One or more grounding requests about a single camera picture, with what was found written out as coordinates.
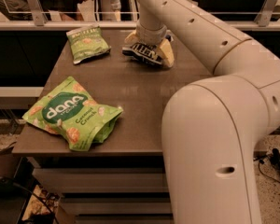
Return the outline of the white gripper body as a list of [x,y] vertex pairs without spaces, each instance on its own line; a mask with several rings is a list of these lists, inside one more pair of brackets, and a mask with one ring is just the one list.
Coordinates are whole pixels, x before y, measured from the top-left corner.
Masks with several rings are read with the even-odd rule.
[[167,27],[147,8],[140,7],[136,34],[141,42],[158,45],[166,35]]

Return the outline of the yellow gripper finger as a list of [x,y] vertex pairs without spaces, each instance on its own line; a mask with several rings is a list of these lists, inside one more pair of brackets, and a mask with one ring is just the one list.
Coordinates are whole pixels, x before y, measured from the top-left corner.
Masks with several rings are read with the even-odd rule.
[[165,67],[171,68],[174,65],[175,56],[168,39],[164,38],[162,42],[160,42],[156,47],[156,53],[162,58],[162,64]]
[[130,34],[128,34],[124,39],[125,44],[133,44],[136,43],[137,41],[138,41],[138,35],[135,30],[133,30]]

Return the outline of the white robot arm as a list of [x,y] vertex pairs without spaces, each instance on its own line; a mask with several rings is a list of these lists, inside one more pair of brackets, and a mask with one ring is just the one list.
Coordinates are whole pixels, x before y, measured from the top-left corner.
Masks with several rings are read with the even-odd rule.
[[187,0],[137,0],[137,36],[167,31],[211,77],[177,91],[161,144],[175,224],[262,224],[253,153],[280,126],[280,59]]

